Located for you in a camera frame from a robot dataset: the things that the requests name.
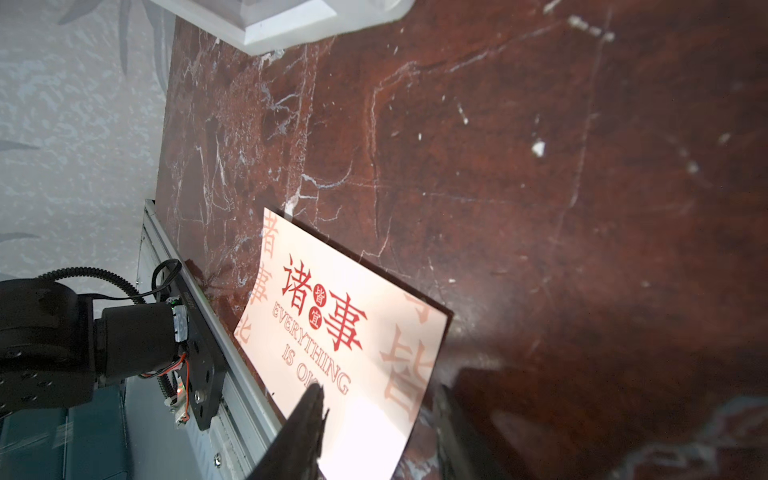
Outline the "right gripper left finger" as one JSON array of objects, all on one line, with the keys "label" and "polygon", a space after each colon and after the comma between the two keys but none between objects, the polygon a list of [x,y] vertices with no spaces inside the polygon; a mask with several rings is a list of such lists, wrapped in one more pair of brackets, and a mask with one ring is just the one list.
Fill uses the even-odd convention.
[{"label": "right gripper left finger", "polygon": [[327,415],[324,389],[312,383],[246,479],[319,479]]}]

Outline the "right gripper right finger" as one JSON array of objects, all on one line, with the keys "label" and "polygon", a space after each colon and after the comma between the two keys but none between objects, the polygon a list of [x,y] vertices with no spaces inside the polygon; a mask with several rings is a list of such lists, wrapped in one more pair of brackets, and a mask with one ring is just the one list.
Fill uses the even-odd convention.
[{"label": "right gripper right finger", "polygon": [[522,454],[523,422],[506,412],[491,414],[487,436],[467,417],[451,390],[441,385],[433,396],[437,458],[444,479],[533,479]]}]

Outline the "pink postcard red characters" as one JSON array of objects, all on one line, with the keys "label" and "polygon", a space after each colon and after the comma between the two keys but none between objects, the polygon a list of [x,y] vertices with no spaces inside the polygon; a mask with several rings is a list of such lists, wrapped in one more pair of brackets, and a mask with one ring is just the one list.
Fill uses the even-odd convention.
[{"label": "pink postcard red characters", "polygon": [[445,313],[271,210],[235,336],[283,414],[313,384],[329,479],[391,478],[417,420]]}]

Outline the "white plastic drawer organizer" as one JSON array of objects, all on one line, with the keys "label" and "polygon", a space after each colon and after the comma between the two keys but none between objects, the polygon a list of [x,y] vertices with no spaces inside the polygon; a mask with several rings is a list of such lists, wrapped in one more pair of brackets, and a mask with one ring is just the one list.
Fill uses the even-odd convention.
[{"label": "white plastic drawer organizer", "polygon": [[402,19],[413,0],[159,1],[159,6],[256,56]]}]

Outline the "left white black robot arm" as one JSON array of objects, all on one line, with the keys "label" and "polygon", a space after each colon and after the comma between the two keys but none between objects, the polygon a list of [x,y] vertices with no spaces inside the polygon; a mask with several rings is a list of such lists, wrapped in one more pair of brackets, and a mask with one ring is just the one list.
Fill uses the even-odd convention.
[{"label": "left white black robot arm", "polygon": [[139,292],[96,267],[67,267],[1,283],[1,415],[71,408],[129,377],[161,378],[187,361],[186,305],[171,297],[181,272]]}]

